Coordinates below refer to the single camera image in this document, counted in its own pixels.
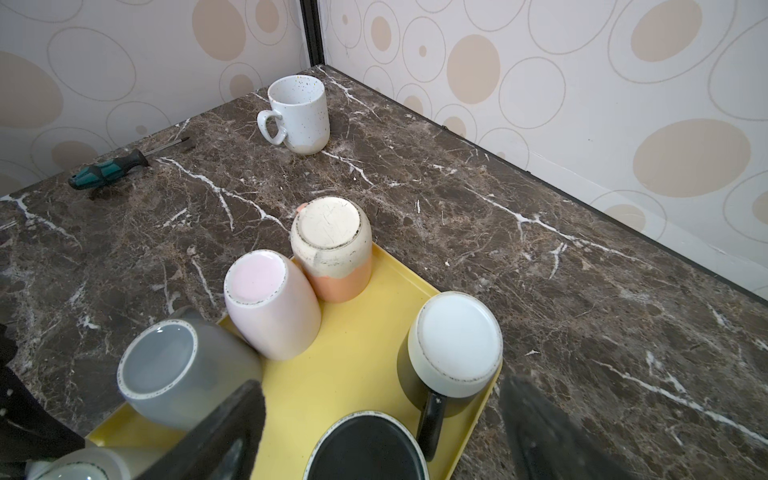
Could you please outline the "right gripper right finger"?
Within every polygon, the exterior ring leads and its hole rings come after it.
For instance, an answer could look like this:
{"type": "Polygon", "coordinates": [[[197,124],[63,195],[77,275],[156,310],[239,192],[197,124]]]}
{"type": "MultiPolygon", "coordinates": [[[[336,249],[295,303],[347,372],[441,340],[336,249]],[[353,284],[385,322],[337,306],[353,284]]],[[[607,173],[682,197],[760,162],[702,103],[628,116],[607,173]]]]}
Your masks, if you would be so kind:
{"type": "Polygon", "coordinates": [[[632,479],[530,381],[500,382],[499,407],[519,479],[632,479]]]}

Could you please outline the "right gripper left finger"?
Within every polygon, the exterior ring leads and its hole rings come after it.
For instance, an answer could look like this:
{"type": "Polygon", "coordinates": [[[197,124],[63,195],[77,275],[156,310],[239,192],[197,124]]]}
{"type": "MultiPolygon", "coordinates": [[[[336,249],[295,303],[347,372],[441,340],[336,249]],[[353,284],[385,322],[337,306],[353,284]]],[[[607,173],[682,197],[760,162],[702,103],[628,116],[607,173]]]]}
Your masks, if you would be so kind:
{"type": "Polygon", "coordinates": [[[266,423],[261,383],[244,382],[141,479],[249,479],[266,423]]]}

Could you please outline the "white mug red inside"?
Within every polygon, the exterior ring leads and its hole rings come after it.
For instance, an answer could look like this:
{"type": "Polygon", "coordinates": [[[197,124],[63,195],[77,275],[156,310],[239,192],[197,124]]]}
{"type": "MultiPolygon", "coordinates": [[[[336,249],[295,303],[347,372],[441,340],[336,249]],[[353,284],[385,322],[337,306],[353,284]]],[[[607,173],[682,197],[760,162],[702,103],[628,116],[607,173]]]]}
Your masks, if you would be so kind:
{"type": "Polygon", "coordinates": [[[25,479],[135,479],[165,452],[150,447],[89,447],[27,464],[25,479]]]}

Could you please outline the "white speckled mug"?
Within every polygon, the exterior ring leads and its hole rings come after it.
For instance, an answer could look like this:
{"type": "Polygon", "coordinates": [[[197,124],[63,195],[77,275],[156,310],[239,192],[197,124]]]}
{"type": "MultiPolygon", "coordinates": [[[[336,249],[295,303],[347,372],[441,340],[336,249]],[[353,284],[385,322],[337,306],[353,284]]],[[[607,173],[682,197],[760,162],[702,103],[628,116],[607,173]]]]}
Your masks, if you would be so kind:
{"type": "Polygon", "coordinates": [[[330,120],[325,86],[319,79],[283,77],[269,86],[267,96],[271,109],[257,116],[265,140],[299,155],[316,154],[327,145],[330,120]]]}

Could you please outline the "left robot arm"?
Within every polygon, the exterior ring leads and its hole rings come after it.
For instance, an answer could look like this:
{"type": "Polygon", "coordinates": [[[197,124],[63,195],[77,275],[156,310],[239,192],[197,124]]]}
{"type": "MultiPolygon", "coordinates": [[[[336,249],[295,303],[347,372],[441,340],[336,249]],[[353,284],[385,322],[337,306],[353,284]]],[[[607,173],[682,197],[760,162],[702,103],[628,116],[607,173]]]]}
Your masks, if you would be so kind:
{"type": "Polygon", "coordinates": [[[18,346],[1,326],[1,463],[60,458],[85,439],[50,415],[10,368],[18,346]]]}

